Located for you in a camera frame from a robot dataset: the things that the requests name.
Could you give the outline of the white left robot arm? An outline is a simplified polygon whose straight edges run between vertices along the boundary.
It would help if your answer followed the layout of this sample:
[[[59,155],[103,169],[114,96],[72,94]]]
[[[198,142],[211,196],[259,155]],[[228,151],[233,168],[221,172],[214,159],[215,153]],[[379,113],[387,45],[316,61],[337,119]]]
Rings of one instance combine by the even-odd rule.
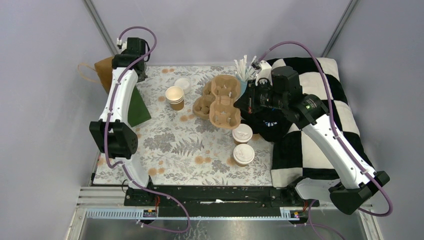
[[[104,109],[89,131],[104,154],[110,169],[121,167],[130,188],[138,189],[136,199],[144,206],[152,204],[155,192],[147,187],[150,177],[144,167],[133,159],[138,150],[138,136],[129,123],[130,102],[136,83],[145,75],[143,57],[149,48],[145,40],[129,37],[118,41],[122,52],[112,59],[111,86]]]

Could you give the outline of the stack of white cup lids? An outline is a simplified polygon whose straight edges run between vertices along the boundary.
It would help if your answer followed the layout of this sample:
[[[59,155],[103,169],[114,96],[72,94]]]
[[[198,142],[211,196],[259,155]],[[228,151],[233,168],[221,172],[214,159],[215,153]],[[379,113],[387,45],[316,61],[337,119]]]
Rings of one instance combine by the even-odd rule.
[[[180,87],[184,94],[187,95],[192,89],[192,83],[189,78],[181,77],[174,82],[175,86]]]

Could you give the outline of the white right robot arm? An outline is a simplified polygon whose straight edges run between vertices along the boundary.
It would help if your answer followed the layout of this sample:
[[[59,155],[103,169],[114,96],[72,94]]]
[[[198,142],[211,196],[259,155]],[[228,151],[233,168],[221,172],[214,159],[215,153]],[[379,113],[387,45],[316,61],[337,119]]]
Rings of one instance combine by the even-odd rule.
[[[305,200],[331,202],[351,215],[390,180],[376,171],[350,145],[336,127],[332,107],[316,95],[304,94],[297,71],[290,66],[272,68],[267,61],[255,61],[256,78],[247,82],[244,94],[234,103],[241,111],[254,114],[264,108],[280,110],[284,117],[309,136],[329,160],[338,179],[299,177],[287,191],[293,206]]]

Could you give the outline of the green brown paper bag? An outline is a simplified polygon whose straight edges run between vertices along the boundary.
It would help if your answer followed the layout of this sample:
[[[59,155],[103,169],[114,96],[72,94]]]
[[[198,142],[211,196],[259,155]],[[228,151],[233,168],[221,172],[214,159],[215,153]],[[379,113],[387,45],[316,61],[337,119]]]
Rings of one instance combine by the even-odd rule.
[[[113,79],[113,75],[112,75],[113,58],[114,56],[110,56],[105,59],[102,59],[96,62],[94,64],[94,67],[91,67],[90,65],[81,62],[77,66],[77,71],[83,79],[89,82],[96,83],[96,84],[101,84],[105,92],[108,94],[111,89],[112,79]],[[80,70],[80,67],[82,66],[87,67],[88,69],[96,72],[98,76],[98,80],[91,79],[85,76],[83,72]],[[130,98],[127,119],[131,127],[135,127],[151,119],[151,115],[136,86],[133,88],[132,95]]]

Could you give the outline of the brown paper cup with lid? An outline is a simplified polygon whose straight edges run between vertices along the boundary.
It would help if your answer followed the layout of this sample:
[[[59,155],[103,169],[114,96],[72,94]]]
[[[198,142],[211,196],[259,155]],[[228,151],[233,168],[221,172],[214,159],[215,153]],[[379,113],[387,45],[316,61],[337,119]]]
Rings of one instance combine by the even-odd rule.
[[[232,137],[236,145],[247,144],[253,137],[253,130],[249,125],[241,123],[237,128],[232,130]]]

